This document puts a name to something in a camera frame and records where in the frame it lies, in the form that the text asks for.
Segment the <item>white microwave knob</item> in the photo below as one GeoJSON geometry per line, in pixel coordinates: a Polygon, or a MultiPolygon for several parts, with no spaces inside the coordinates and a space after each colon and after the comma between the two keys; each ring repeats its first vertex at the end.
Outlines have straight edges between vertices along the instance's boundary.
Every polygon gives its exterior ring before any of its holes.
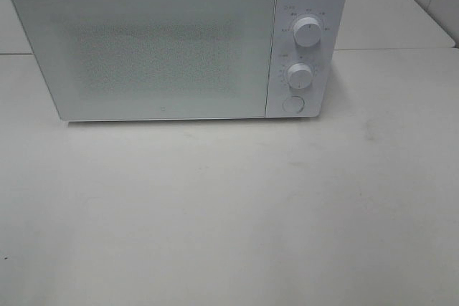
{"type": "Polygon", "coordinates": [[[295,90],[307,88],[313,81],[313,70],[305,63],[291,65],[287,69],[287,82],[295,90]]]}
{"type": "Polygon", "coordinates": [[[293,24],[293,37],[300,47],[312,47],[321,40],[323,25],[315,16],[302,16],[293,24]]]}

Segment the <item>white microwave door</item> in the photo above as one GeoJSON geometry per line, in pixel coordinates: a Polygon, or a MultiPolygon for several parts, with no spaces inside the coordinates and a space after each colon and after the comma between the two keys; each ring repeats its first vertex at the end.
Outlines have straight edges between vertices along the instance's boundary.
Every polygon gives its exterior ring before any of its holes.
{"type": "Polygon", "coordinates": [[[258,118],[275,0],[12,0],[63,120],[258,118]]]}

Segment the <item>upper white microwave knob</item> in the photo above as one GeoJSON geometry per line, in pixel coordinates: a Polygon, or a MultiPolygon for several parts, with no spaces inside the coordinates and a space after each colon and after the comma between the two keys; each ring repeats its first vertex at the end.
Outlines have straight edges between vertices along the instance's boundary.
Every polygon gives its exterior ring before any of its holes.
{"type": "Polygon", "coordinates": [[[300,47],[312,47],[321,40],[323,25],[315,16],[302,16],[293,24],[293,37],[300,47]]]}

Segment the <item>round white door-release button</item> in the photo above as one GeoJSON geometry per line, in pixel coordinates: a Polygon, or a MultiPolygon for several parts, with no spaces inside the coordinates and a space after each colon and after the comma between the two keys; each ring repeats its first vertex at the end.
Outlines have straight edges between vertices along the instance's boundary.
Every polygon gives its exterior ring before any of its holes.
{"type": "Polygon", "coordinates": [[[305,101],[302,97],[292,96],[283,102],[283,110],[287,113],[298,114],[304,109],[305,101]]]}

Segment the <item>lower white microwave knob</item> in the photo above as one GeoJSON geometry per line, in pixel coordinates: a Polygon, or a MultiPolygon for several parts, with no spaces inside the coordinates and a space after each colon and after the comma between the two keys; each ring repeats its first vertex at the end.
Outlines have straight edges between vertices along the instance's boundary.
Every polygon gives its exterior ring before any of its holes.
{"type": "Polygon", "coordinates": [[[287,69],[287,82],[295,90],[307,88],[313,81],[313,70],[305,63],[291,65],[287,69]]]}

